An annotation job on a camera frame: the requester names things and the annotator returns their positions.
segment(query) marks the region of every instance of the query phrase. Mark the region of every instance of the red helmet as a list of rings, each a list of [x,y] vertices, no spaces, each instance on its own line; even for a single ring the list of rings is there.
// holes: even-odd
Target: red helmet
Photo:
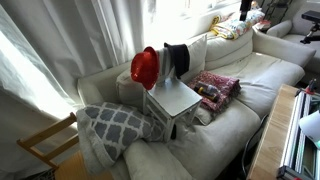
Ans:
[[[131,63],[131,78],[147,90],[152,89],[159,76],[159,57],[152,47],[136,54]]]

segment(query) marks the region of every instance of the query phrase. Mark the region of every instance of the wooden chair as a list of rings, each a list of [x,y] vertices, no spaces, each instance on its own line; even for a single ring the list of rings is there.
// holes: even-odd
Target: wooden chair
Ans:
[[[105,171],[97,176],[88,174],[80,151],[76,152],[70,158],[64,160],[60,164],[52,161],[53,158],[57,157],[79,142],[79,137],[77,134],[46,154],[35,147],[35,145],[69,127],[76,121],[76,116],[73,113],[70,113],[70,116],[66,119],[54,123],[50,127],[39,131],[28,138],[17,140],[17,144],[49,165],[54,170],[54,176],[56,180],[112,180],[113,177],[109,171]]]

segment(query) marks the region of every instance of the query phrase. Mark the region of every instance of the small white table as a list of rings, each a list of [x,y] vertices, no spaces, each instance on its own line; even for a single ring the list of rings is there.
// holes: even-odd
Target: small white table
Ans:
[[[171,137],[176,119],[189,113],[186,122],[192,123],[194,114],[201,103],[202,97],[176,78],[167,78],[157,83],[151,90],[144,90],[143,113],[150,112],[166,127],[164,141]]]

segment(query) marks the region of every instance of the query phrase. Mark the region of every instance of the sheer curtain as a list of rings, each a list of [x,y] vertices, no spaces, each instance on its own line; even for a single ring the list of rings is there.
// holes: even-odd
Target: sheer curtain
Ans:
[[[63,90],[81,107],[77,79],[144,48],[145,0],[3,0],[2,6]]]

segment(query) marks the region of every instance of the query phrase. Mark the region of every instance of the sunlight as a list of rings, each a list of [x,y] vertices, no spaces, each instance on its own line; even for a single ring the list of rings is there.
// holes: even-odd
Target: sunlight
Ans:
[[[20,98],[57,118],[64,118],[75,111],[52,87],[43,73],[21,54],[2,31],[0,31],[0,42],[0,51],[5,56],[2,60],[6,66],[4,69],[10,71],[10,74],[5,74],[6,77],[1,77],[4,87],[6,85]]]

